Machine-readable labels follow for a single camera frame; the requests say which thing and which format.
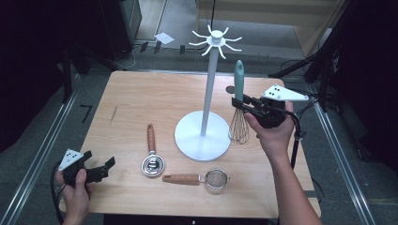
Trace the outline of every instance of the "hand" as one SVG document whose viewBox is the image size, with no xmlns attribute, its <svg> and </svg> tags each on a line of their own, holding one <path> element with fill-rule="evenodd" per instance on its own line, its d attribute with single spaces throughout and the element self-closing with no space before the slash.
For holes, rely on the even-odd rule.
<svg viewBox="0 0 398 225">
<path fill-rule="evenodd" d="M 293 111 L 293 103 L 286 101 L 285 109 Z M 277 159 L 288 159 L 287 147 L 292 136 L 294 122 L 290 115 L 278 126 L 273 128 L 263 128 L 257 119 L 250 113 L 245 113 L 245 118 L 250 127 L 257 133 L 261 146 L 267 154 L 270 162 Z"/>
<path fill-rule="evenodd" d="M 93 188 L 86 185 L 85 179 L 87 177 L 85 169 L 79 170 L 76 175 L 76 187 L 66 185 L 61 171 L 56 173 L 56 181 L 58 185 L 66 187 L 62 190 L 65 205 L 67 207 L 67 216 L 64 224 L 83 224 L 84 219 L 88 215 L 90 194 Z"/>
</svg>

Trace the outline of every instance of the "wooden table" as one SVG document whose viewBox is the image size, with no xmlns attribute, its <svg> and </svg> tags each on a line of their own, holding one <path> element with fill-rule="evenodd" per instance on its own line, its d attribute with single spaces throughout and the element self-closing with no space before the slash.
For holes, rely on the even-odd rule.
<svg viewBox="0 0 398 225">
<path fill-rule="evenodd" d="M 90 211 L 104 214 L 158 216 L 276 218 L 278 208 L 271 168 L 255 133 L 243 145 L 231 143 L 224 155 L 211 162 L 187 158 L 177 148 L 175 129 L 186 114 L 202 111 L 207 76 L 117 71 L 105 88 L 88 130 L 82 152 L 91 150 L 87 168 L 103 165 L 111 157 L 116 164 L 109 177 L 95 184 Z M 245 78 L 245 94 L 260 97 L 281 80 Z M 233 77 L 216 76 L 211 111 L 229 124 L 235 108 L 225 87 Z M 200 186 L 161 181 L 161 176 L 143 175 L 141 166 L 148 156 L 146 128 L 153 124 L 157 154 L 165 161 L 162 174 L 200 173 L 223 169 L 230 180 L 221 194 L 212 195 Z M 320 209 L 301 146 L 296 174 L 315 211 Z"/>
</svg>

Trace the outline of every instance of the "kitchen utensil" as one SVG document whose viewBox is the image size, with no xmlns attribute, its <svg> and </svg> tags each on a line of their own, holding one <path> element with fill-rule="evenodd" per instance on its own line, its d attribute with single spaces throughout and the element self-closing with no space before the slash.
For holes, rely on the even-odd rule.
<svg viewBox="0 0 398 225">
<path fill-rule="evenodd" d="M 180 185 L 198 186 L 200 183 L 206 183 L 207 186 L 213 190 L 221 190 L 225 187 L 230 178 L 223 170 L 212 169 L 206 173 L 204 180 L 202 180 L 201 175 L 197 173 L 164 175 L 162 179 L 164 182 Z"/>
<path fill-rule="evenodd" d="M 149 156 L 144 160 L 142 169 L 146 176 L 154 177 L 161 174 L 163 171 L 164 160 L 156 155 L 155 131 L 152 124 L 149 124 L 147 127 L 147 138 Z"/>
<path fill-rule="evenodd" d="M 235 99 L 241 102 L 243 102 L 244 74 L 245 71 L 242 61 L 237 60 L 237 63 L 235 64 L 234 92 Z M 231 125 L 229 126 L 228 137 L 231 140 L 231 143 L 244 144 L 246 141 L 249 140 L 249 124 L 246 121 L 246 118 L 244 117 L 243 111 L 241 109 L 235 108 L 235 114 L 232 118 Z"/>
</svg>

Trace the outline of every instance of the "whisk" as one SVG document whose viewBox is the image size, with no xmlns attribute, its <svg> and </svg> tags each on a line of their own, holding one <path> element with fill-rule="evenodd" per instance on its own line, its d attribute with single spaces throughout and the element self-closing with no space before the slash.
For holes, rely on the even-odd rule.
<svg viewBox="0 0 398 225">
<path fill-rule="evenodd" d="M 242 61 L 237 60 L 235 64 L 235 98 L 243 102 L 243 84 L 244 84 L 245 70 Z M 244 144 L 249 140 L 249 124 L 243 115 L 241 109 L 235 108 L 234 117 L 232 118 L 231 125 L 229 126 L 229 139 L 231 143 Z"/>
</svg>

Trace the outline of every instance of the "green handle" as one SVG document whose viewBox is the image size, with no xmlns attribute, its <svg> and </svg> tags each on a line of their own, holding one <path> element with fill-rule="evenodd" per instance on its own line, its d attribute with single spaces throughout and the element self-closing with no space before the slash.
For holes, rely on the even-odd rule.
<svg viewBox="0 0 398 225">
<path fill-rule="evenodd" d="M 245 69 L 243 68 L 243 63 L 240 60 L 237 60 L 235 64 L 235 98 L 237 100 L 243 101 L 243 85 L 245 79 Z"/>
</svg>

